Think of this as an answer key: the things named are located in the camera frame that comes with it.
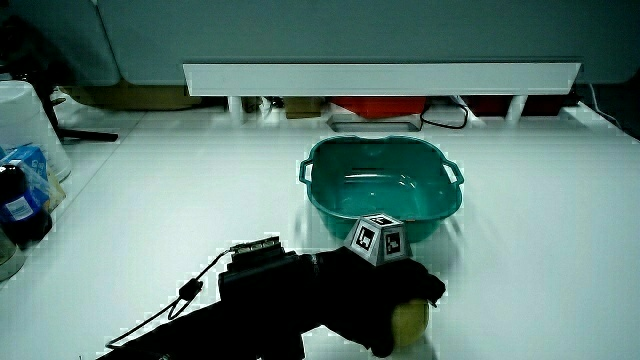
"white shelf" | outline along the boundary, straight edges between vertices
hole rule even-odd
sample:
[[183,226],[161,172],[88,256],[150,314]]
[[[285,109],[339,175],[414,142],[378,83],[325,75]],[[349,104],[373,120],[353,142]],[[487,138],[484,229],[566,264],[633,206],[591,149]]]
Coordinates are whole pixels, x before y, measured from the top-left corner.
[[561,95],[580,63],[184,64],[192,96]]

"yellow ball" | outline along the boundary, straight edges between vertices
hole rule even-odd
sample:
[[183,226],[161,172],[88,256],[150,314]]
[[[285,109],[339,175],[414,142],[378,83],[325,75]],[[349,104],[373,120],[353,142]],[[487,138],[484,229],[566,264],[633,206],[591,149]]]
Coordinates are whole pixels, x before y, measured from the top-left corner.
[[429,304],[413,299],[395,307],[391,318],[391,330],[396,346],[407,346],[422,336],[429,323]]

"gray wall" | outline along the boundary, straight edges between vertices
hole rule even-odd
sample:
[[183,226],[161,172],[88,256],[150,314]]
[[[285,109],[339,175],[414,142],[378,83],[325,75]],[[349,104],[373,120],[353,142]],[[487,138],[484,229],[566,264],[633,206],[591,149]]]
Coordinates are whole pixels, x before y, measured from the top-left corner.
[[182,84],[185,62],[563,61],[579,82],[640,67],[639,0],[99,0],[122,75]]

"white tabletop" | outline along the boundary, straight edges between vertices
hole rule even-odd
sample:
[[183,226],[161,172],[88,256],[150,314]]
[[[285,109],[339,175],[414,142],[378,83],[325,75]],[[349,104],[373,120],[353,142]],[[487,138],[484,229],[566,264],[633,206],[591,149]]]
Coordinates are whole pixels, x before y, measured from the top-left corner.
[[[69,198],[53,231],[2,283],[0,358],[95,359],[240,241],[279,233],[298,253],[340,245],[297,179],[313,145],[340,135],[322,122],[238,127],[206,109],[87,108],[66,121],[87,118],[121,128],[121,139],[65,145]],[[472,121],[404,135],[438,146],[465,183],[462,207],[413,245],[447,292],[425,337],[391,358],[640,358],[635,140],[584,107],[518,128]],[[217,274],[228,262],[208,273],[186,313],[219,299]],[[372,358],[334,335],[305,334],[307,359]]]

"black bottle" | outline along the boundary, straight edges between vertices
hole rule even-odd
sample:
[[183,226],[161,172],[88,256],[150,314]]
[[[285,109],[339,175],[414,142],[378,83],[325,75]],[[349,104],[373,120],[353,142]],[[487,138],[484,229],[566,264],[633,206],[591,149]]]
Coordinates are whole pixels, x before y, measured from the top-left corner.
[[13,243],[25,247],[51,230],[53,221],[34,199],[27,177],[14,165],[0,166],[0,227]]

